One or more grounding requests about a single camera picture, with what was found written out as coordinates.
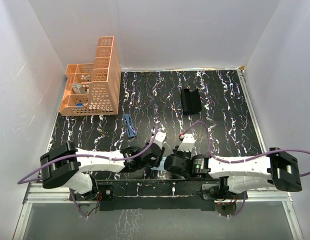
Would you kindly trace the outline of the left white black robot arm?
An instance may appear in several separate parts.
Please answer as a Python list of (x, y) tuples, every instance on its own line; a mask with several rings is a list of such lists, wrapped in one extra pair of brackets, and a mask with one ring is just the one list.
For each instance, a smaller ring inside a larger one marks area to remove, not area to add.
[(76, 191), (88, 200), (98, 195), (95, 179), (89, 172), (133, 173), (144, 167), (158, 167), (165, 147), (154, 141), (143, 148), (130, 146), (116, 151), (89, 151), (77, 148), (73, 142), (67, 142), (50, 150), (40, 157), (43, 166), (54, 160), (74, 155), (74, 157), (54, 162), (41, 170), (44, 189), (66, 187)]

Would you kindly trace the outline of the light blue cleaning cloth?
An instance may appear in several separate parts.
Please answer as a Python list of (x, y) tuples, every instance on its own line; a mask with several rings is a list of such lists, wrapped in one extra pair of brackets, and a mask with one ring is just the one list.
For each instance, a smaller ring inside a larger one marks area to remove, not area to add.
[(164, 168), (164, 163), (166, 161), (166, 157), (163, 157), (162, 160), (160, 161), (160, 164), (158, 167), (152, 167), (151, 170), (155, 170), (155, 171), (165, 171), (165, 168)]

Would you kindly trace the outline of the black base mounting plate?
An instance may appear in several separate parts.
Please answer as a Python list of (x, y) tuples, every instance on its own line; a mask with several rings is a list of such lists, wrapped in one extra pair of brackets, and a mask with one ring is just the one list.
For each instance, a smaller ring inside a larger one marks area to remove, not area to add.
[(217, 180), (182, 179), (100, 180), (92, 193), (82, 196), (73, 191), (81, 204), (93, 203), (100, 211), (115, 210), (189, 210), (215, 211), (219, 204), (236, 204), (245, 193), (219, 195)]

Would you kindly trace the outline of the black sunglasses case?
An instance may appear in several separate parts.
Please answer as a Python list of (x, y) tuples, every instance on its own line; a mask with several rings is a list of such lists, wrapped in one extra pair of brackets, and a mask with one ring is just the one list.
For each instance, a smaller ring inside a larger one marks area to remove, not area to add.
[(180, 91), (180, 97), (183, 115), (198, 114), (202, 110), (201, 97), (198, 88), (193, 91), (188, 88), (183, 88)]

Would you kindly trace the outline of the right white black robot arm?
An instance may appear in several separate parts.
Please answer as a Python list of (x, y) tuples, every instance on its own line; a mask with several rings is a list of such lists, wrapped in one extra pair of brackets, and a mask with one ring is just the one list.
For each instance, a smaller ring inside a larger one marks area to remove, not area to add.
[(298, 160), (273, 147), (269, 152), (249, 157), (220, 157), (177, 150), (164, 161), (164, 169), (186, 180), (215, 179), (219, 185), (209, 195), (228, 199), (245, 191), (275, 187), (284, 192), (302, 191)]

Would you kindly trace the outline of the grey white small box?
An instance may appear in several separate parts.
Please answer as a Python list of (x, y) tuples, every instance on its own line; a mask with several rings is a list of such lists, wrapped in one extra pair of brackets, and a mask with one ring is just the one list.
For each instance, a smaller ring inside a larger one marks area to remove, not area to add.
[(73, 83), (72, 84), (72, 90), (73, 90), (74, 94), (76, 94), (76, 95), (86, 94), (85, 87), (80, 83)]

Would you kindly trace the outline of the orange plastic desk organizer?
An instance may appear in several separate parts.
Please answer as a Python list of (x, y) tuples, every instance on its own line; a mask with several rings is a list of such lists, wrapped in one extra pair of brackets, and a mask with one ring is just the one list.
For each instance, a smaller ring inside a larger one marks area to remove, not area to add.
[[(62, 116), (117, 115), (121, 66), (114, 36), (98, 39), (92, 63), (68, 64), (59, 113)], [(74, 94), (72, 84), (82, 84), (86, 94)]]

